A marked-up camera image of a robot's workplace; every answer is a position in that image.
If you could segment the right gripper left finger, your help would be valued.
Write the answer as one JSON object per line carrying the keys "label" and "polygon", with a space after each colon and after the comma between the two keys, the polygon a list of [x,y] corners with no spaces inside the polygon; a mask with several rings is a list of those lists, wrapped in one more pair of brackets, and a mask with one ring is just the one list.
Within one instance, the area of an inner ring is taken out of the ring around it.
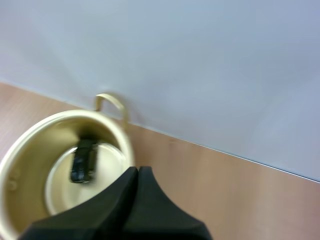
{"label": "right gripper left finger", "polygon": [[135,200],[138,170],[129,167],[98,195],[62,213],[33,222],[21,240],[116,240]]}

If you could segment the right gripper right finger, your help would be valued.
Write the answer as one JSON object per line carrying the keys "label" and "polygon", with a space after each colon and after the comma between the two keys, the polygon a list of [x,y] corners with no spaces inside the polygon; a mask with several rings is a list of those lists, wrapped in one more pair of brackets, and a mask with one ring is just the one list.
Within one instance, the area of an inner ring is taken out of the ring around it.
{"label": "right gripper right finger", "polygon": [[115,240],[211,240],[201,220],[161,189],[150,166],[129,167],[110,186],[117,194]]}

